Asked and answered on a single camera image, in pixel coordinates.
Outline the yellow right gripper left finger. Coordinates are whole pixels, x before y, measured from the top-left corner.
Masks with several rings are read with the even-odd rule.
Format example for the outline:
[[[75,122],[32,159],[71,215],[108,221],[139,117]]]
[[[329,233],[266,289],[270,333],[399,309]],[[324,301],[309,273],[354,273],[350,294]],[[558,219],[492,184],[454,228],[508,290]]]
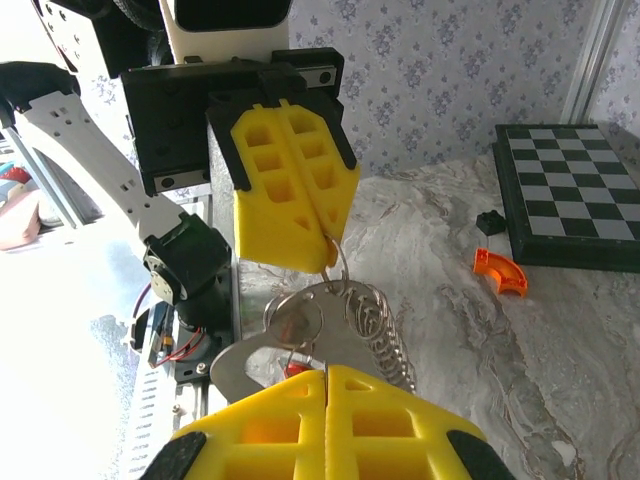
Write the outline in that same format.
[[[143,479],[323,479],[325,374],[311,370],[177,431]]]

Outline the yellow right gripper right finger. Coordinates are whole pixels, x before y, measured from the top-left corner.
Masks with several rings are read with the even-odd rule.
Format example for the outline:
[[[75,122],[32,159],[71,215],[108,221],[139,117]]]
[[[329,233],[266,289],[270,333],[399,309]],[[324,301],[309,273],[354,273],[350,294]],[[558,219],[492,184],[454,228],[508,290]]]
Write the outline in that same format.
[[[345,366],[328,370],[328,479],[512,479],[471,421]]]

